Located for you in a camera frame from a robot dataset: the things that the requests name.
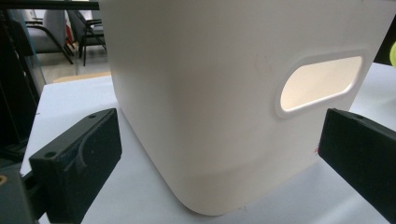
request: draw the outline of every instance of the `black chair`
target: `black chair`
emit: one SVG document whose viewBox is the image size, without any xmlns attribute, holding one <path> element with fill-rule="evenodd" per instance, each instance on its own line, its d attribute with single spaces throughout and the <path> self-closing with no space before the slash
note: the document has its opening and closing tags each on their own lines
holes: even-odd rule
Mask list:
<svg viewBox="0 0 396 224">
<path fill-rule="evenodd" d="M 67 10 L 72 30 L 78 42 L 78 56 L 84 53 L 84 66 L 87 58 L 87 46 L 98 46 L 106 50 L 102 20 L 86 20 L 78 10 Z"/>
<path fill-rule="evenodd" d="M 66 24 L 63 10 L 46 10 L 42 25 L 27 24 L 36 53 L 62 52 L 64 57 L 73 64 L 69 55 L 73 52 L 65 44 Z"/>
</svg>

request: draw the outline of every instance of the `white plastic bin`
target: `white plastic bin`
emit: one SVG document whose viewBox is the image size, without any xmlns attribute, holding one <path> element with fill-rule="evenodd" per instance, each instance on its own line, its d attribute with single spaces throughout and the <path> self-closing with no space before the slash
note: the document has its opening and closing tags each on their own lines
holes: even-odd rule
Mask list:
<svg viewBox="0 0 396 224">
<path fill-rule="evenodd" d="M 182 203 L 221 215 L 318 160 L 396 12 L 390 0 L 103 0 L 123 113 Z"/>
</svg>

